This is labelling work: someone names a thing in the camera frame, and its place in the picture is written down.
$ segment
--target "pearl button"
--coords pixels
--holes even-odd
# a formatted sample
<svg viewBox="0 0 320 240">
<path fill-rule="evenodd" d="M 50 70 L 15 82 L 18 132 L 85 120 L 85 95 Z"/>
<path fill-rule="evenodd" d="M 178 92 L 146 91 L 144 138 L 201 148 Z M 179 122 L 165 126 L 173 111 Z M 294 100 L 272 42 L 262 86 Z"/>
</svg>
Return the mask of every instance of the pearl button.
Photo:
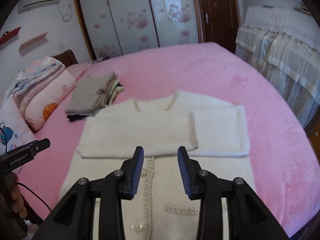
<svg viewBox="0 0 320 240">
<path fill-rule="evenodd" d="M 142 169 L 142 170 L 141 170 L 141 177 L 146 176 L 147 173 L 148 173 L 148 170 L 147 170 L 147 169 Z"/>
<path fill-rule="evenodd" d="M 132 224 L 131 230 L 133 232 L 138 233 L 138 232 L 140 232 L 142 230 L 142 225 L 139 222 L 135 222 L 134 224 Z"/>
</svg>

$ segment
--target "wooden door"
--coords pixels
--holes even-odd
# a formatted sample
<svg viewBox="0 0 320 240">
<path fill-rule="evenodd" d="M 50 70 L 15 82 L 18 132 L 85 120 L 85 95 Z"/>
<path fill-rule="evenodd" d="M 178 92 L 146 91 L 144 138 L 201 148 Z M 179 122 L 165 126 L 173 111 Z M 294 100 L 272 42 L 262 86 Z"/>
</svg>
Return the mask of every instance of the wooden door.
<svg viewBox="0 0 320 240">
<path fill-rule="evenodd" d="M 239 28 L 236 0 L 201 0 L 206 41 L 214 41 L 235 53 Z"/>
</svg>

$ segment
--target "wall shelf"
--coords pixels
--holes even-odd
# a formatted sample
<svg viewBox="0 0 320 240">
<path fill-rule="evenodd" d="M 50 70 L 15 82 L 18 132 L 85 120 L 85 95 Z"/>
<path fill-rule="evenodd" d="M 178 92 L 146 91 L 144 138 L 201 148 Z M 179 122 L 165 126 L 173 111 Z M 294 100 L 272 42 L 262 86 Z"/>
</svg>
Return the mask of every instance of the wall shelf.
<svg viewBox="0 0 320 240">
<path fill-rule="evenodd" d="M 35 42 L 37 42 L 37 41 L 45 38 L 45 36 L 46 36 L 48 33 L 49 33 L 49 32 L 42 33 L 42 34 L 40 34 L 40 35 L 38 35 L 38 36 L 30 39 L 30 40 L 27 40 L 27 41 L 24 42 L 24 43 L 21 43 L 21 45 L 20 45 L 20 47 L 19 47 L 19 51 L 22 50 L 22 49 L 24 49 L 24 48 L 26 48 L 26 47 L 28 47 L 28 46 L 30 46 L 31 44 L 33 44 L 33 43 L 35 43 Z"/>
<path fill-rule="evenodd" d="M 14 29 L 13 31 L 10 31 L 8 34 L 2 36 L 0 38 L 0 45 L 4 44 L 6 41 L 8 41 L 9 39 L 13 38 L 14 36 L 18 35 L 19 31 L 20 31 L 21 27 L 18 27 L 16 29 Z"/>
</svg>

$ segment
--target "wardrobe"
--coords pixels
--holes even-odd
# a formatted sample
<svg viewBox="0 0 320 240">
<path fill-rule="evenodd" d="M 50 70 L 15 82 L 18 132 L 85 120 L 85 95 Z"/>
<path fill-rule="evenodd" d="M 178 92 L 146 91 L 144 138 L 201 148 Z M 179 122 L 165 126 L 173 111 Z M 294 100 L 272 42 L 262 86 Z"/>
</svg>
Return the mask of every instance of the wardrobe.
<svg viewBox="0 0 320 240">
<path fill-rule="evenodd" d="M 92 59 L 199 42 L 194 0 L 75 2 Z"/>
</svg>

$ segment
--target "blue cartoon print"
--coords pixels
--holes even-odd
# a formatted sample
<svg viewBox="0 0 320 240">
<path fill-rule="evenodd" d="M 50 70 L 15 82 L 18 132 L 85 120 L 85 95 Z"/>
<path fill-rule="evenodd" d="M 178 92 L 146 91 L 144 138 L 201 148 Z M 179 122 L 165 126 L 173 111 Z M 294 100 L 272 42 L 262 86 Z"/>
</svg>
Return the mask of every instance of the blue cartoon print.
<svg viewBox="0 0 320 240">
<path fill-rule="evenodd" d="M 4 133 L 5 133 L 5 135 L 4 135 L 3 131 L 2 130 L 0 131 L 1 143 L 3 145 L 6 145 L 10 141 L 14 132 L 13 132 L 13 130 L 11 130 L 10 127 L 6 127 L 3 122 L 0 123 L 0 127 L 4 130 Z"/>
</svg>

